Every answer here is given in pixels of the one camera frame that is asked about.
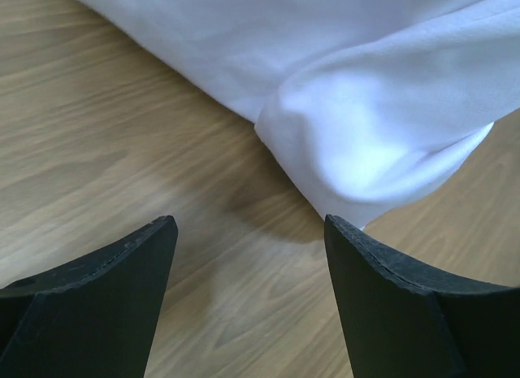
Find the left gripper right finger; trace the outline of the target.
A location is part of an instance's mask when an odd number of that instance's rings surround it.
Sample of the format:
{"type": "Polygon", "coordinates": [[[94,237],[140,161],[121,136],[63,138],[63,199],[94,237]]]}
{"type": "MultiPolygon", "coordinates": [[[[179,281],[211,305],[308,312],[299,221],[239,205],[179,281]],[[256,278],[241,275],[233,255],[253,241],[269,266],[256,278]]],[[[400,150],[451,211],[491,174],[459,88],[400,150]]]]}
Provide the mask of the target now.
{"type": "Polygon", "coordinates": [[[338,216],[324,242],[354,376],[518,376],[518,288],[440,270],[338,216]]]}

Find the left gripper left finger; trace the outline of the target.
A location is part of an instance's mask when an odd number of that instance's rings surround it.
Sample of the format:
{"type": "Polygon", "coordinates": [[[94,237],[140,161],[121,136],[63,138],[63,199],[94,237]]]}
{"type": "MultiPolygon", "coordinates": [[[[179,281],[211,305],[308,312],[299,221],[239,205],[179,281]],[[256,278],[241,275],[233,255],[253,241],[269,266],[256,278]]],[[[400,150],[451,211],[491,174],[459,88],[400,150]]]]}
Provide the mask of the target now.
{"type": "Polygon", "coordinates": [[[1,290],[3,377],[142,377],[178,228],[161,216],[1,290]]]}

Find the white t-shirt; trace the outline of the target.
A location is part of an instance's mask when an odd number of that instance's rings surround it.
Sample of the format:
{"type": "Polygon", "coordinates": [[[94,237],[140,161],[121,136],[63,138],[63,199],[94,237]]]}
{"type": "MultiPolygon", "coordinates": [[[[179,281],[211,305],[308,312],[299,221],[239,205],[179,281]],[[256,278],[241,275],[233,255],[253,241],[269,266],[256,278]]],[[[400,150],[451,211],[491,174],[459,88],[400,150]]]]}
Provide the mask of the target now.
{"type": "Polygon", "coordinates": [[[519,107],[519,0],[78,1],[359,228],[438,189],[519,107]]]}

